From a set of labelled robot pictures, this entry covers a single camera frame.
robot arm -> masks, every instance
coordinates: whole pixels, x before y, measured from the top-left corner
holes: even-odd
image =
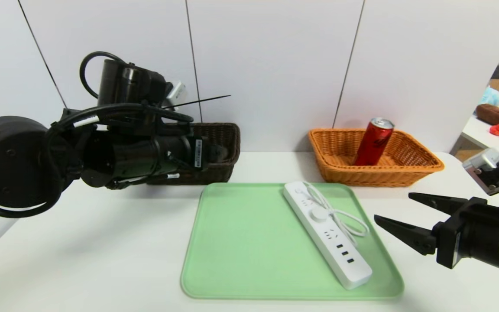
[[[112,58],[105,61],[99,95],[84,79],[85,66],[95,56]],[[47,211],[76,179],[123,189],[166,179],[177,170],[200,172],[227,156],[222,146],[194,136],[192,117],[174,112],[182,88],[159,73],[94,52],[81,64],[81,81],[97,98],[97,107],[64,109],[49,129],[28,118],[0,117],[1,217]],[[165,124],[162,118],[176,123]]]
[[[487,149],[465,162],[465,169],[489,195],[499,193],[499,153]],[[449,215],[432,230],[375,215],[375,222],[422,255],[452,269],[472,257],[499,268],[499,207],[487,200],[410,193],[409,198]]]

soda can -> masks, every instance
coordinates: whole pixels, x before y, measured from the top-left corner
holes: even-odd
[[[392,132],[394,132],[394,124],[388,119],[371,119],[363,140],[359,144],[354,166],[376,166]]]

power outlet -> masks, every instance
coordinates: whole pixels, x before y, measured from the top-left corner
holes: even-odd
[[[368,282],[373,270],[303,182],[285,184],[284,196],[345,289]]]

brown wicker basket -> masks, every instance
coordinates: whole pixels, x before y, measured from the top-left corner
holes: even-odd
[[[315,129],[309,139],[327,182],[355,186],[410,186],[444,164],[409,134],[394,131],[376,166],[352,166],[363,129]]]
[[[240,128],[234,123],[194,123],[196,136],[208,137],[211,144],[220,144],[228,149],[223,162],[209,164],[206,171],[179,171],[178,179],[150,180],[152,185],[207,185],[215,182],[228,182],[234,164],[240,156]]]

white table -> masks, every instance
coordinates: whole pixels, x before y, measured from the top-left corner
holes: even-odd
[[[461,136],[481,148],[493,147],[499,151],[499,136],[490,134],[490,125],[477,119],[476,116],[471,116],[465,125]]]
[[[408,192],[486,197],[453,156],[410,188],[353,188],[374,214],[425,228],[447,217]],[[232,182],[322,181],[310,153],[242,153]],[[200,186],[121,191],[75,182],[50,211],[18,221],[0,239],[0,312],[487,311],[499,310],[499,269],[464,259],[454,270],[376,227],[405,282],[387,302],[195,300],[180,272]],[[490,198],[499,205],[499,195]]]

